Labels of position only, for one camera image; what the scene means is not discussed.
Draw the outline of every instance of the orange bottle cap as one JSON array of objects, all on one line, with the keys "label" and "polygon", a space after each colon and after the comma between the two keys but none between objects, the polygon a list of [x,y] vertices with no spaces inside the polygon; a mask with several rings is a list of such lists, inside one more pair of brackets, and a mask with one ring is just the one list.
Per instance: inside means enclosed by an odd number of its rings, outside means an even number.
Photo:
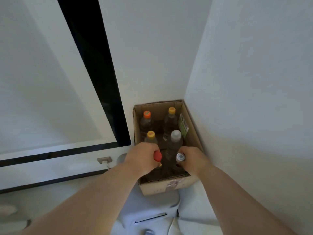
[{"label": "orange bottle cap", "polygon": [[161,162],[162,160],[162,154],[160,151],[155,151],[153,154],[153,159],[157,162]]},{"label": "orange bottle cap", "polygon": [[146,110],[145,112],[143,112],[143,117],[146,118],[146,119],[150,119],[150,117],[151,117],[150,111]]},{"label": "orange bottle cap", "polygon": [[150,138],[150,139],[153,139],[155,138],[156,134],[153,132],[153,131],[148,131],[147,132],[147,137]]},{"label": "orange bottle cap", "polygon": [[174,107],[170,107],[170,108],[168,109],[168,112],[169,112],[170,114],[175,114],[176,109],[175,109]]}]

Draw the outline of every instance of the person's right arm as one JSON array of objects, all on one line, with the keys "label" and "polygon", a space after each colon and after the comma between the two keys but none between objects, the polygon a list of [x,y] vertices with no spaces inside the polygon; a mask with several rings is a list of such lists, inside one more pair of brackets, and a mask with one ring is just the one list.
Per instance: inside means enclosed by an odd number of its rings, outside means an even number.
[{"label": "person's right arm", "polygon": [[181,166],[197,176],[207,193],[224,235],[295,235],[196,147],[182,146]]}]

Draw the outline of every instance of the green label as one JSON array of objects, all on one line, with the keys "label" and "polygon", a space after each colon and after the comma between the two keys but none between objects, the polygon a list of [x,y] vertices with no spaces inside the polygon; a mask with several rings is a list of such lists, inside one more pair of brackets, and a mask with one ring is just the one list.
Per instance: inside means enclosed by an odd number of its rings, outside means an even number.
[{"label": "green label", "polygon": [[186,138],[189,128],[184,117],[182,116],[182,113],[180,113],[180,116],[178,119],[178,127],[179,127],[180,132],[182,133],[182,137]]}]

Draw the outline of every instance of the cardboard box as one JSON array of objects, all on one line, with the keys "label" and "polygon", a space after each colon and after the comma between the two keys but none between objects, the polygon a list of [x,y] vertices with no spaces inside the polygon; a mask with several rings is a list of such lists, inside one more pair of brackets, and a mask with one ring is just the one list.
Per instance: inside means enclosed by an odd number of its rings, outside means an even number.
[{"label": "cardboard box", "polygon": [[[156,133],[160,151],[162,152],[162,155],[164,155],[166,143],[163,140],[163,125],[164,118],[168,114],[169,107],[176,108],[176,115],[179,119],[178,129],[182,132],[184,145],[198,147],[201,151],[203,151],[200,140],[183,100],[135,105],[133,109],[135,145],[142,141],[139,123],[143,112],[148,110],[151,112],[151,117],[154,120],[153,130]],[[180,172],[176,172],[163,168],[163,171],[154,169],[149,174],[141,177],[138,180],[138,184],[143,195],[148,196],[173,189],[181,189],[192,185],[197,180],[197,177],[189,175],[183,169],[181,169]]]}]

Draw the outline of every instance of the person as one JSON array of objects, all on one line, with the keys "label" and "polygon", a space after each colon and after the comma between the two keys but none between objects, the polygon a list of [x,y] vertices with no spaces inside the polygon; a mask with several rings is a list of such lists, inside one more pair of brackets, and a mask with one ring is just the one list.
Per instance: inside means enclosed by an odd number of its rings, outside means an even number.
[{"label": "person", "polygon": [[[23,235],[110,234],[136,181],[159,166],[153,159],[157,150],[159,147],[153,143],[134,146],[123,163],[34,221]],[[201,180],[223,234],[295,234],[198,148],[182,146],[179,152],[186,156],[181,166]]]}]

